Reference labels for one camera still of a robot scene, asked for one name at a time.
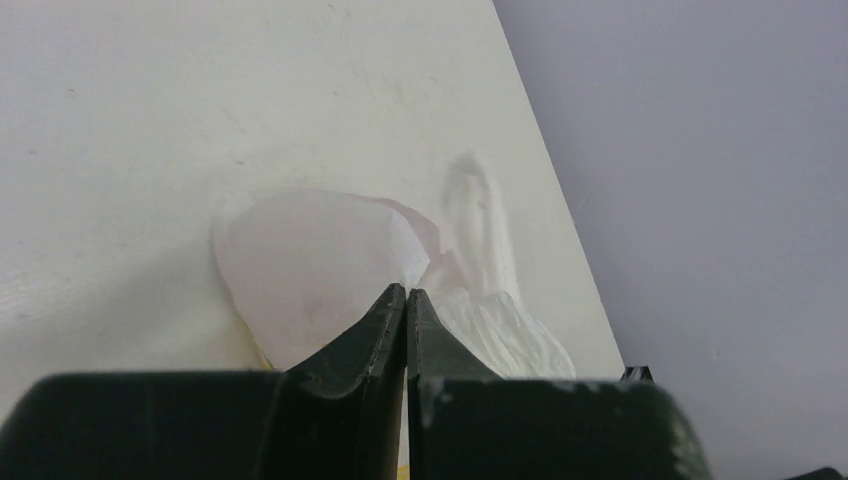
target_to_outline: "white table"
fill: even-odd
[[[530,312],[622,362],[489,0],[0,6],[0,415],[40,376],[258,365],[212,261],[236,192],[501,182]]]

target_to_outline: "gray floor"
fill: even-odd
[[[625,362],[716,478],[848,473],[848,3],[495,4]]]

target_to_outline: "table surface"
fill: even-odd
[[[484,154],[531,314],[622,362],[489,0],[0,6],[0,414],[56,371],[258,365],[218,277],[227,196],[307,186],[440,221]]]

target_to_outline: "white surface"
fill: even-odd
[[[621,371],[488,0],[6,1],[0,95],[0,411],[54,371],[256,365],[209,248],[223,200],[315,186],[438,220],[468,149],[530,313],[578,373]]]
[[[496,5],[627,363],[716,478],[848,473],[848,3]]]

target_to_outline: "black object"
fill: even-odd
[[[288,372],[70,374],[0,430],[0,478],[394,478],[404,302]]]
[[[647,366],[501,379],[399,285],[287,372],[42,380],[0,430],[0,478],[394,479],[405,362],[413,480],[709,478]]]

